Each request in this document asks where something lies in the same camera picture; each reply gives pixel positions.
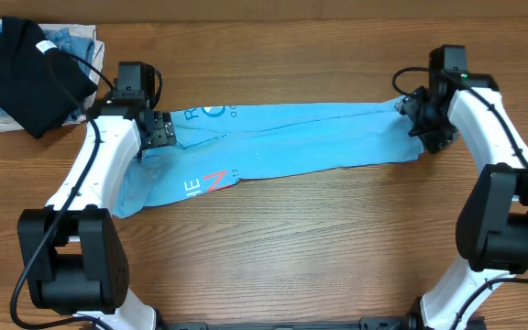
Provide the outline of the light blue t-shirt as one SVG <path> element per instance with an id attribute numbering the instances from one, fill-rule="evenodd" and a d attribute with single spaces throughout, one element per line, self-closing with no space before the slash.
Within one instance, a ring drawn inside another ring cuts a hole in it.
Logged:
<path id="1" fill-rule="evenodd" d="M 126 170 L 114 215 L 174 204 L 241 181 L 417 160 L 421 140 L 396 102 L 196 107 L 172 113 L 177 142 Z"/>

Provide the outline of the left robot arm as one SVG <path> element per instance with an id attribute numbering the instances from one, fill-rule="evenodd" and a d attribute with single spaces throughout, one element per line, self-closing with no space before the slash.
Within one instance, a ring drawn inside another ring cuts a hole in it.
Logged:
<path id="1" fill-rule="evenodd" d="M 60 320 L 95 329 L 163 329 L 160 312 L 129 287 L 129 266 L 112 215 L 127 167 L 146 149 L 172 146 L 171 117 L 156 111 L 162 78 L 151 65 L 122 62 L 115 84 L 88 114 L 86 137 L 62 186 L 42 209 L 26 209 L 17 233 L 24 270 L 10 315 L 24 328 L 17 301 L 23 286 L 33 304 Z"/>

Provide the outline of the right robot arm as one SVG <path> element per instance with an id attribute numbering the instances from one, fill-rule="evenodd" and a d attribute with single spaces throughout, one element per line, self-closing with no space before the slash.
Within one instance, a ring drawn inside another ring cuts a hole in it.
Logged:
<path id="1" fill-rule="evenodd" d="M 491 75 L 468 70 L 466 49 L 443 45 L 424 68 L 429 85 L 404 93 L 397 111 L 431 153 L 461 135 L 478 180 L 456 221 L 454 263 L 400 318 L 363 318 L 370 329 L 483 329 L 474 313 L 503 283 L 528 284 L 528 147 Z"/>

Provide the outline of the folded black shirt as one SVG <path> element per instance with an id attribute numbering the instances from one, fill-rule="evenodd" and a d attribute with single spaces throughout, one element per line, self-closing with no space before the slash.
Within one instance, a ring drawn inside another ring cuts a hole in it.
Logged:
<path id="1" fill-rule="evenodd" d="M 31 20 L 2 19 L 0 108 L 33 138 L 60 127 L 97 90 L 75 60 L 37 47 L 46 39 Z"/>

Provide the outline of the folded white cloth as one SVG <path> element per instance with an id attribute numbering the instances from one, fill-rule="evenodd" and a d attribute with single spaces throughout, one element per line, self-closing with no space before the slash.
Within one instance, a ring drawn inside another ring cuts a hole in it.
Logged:
<path id="1" fill-rule="evenodd" d="M 96 70 L 103 69 L 103 59 L 105 55 L 105 44 L 97 39 L 96 25 L 79 24 L 39 24 L 42 29 L 67 28 L 73 36 L 91 38 L 94 42 L 93 62 L 90 63 Z M 23 127 L 10 115 L 0 117 L 0 133 L 8 131 L 23 130 Z"/>

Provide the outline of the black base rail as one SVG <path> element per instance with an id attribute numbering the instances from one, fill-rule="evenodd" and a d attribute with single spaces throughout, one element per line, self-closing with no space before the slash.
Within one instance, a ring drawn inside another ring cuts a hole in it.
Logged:
<path id="1" fill-rule="evenodd" d="M 159 330 L 419 330 L 425 329 L 416 315 L 362 317 L 358 321 L 297 323 L 207 324 L 167 323 L 159 318 Z"/>

